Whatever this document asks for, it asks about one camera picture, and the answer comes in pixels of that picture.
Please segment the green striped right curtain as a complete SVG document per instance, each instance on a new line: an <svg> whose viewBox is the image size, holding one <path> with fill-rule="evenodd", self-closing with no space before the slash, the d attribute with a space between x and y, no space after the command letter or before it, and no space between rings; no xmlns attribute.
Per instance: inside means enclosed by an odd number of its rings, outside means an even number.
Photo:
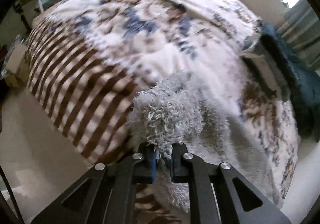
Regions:
<svg viewBox="0 0 320 224"><path fill-rule="evenodd" d="M319 70L319 18L307 0L290 8L276 31L300 58L315 71Z"/></svg>

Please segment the grey folded garments stack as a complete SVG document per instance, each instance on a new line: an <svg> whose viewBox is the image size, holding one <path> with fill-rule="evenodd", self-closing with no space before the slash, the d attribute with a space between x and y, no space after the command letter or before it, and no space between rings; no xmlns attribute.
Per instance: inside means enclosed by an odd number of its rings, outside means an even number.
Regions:
<svg viewBox="0 0 320 224"><path fill-rule="evenodd" d="M290 89L276 62L256 36L245 38L240 58L251 70L255 80L259 82L268 97L288 101Z"/></svg>

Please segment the grey fleece pants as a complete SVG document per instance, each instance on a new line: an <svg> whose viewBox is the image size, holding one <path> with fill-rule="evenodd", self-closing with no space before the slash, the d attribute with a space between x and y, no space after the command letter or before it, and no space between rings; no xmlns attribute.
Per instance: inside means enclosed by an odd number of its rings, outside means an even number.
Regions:
<svg viewBox="0 0 320 224"><path fill-rule="evenodd" d="M181 214L190 210L188 186L169 174L173 145L185 144L205 162L230 163L276 206L282 205L263 147L244 124L213 97L197 76L178 72L133 99L127 125L134 145L155 147L156 199Z"/></svg>

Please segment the floral bed blanket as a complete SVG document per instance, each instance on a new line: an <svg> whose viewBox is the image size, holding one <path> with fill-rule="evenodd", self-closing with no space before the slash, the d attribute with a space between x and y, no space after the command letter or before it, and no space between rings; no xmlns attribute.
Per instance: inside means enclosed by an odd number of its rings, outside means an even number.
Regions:
<svg viewBox="0 0 320 224"><path fill-rule="evenodd" d="M140 146L127 125L137 94L193 74L263 147L281 211L300 136L290 98L268 97L240 58L262 25L239 0L63 0L29 36L27 87L91 167L110 166ZM137 184L133 223L190 223L156 199L155 180Z"/></svg>

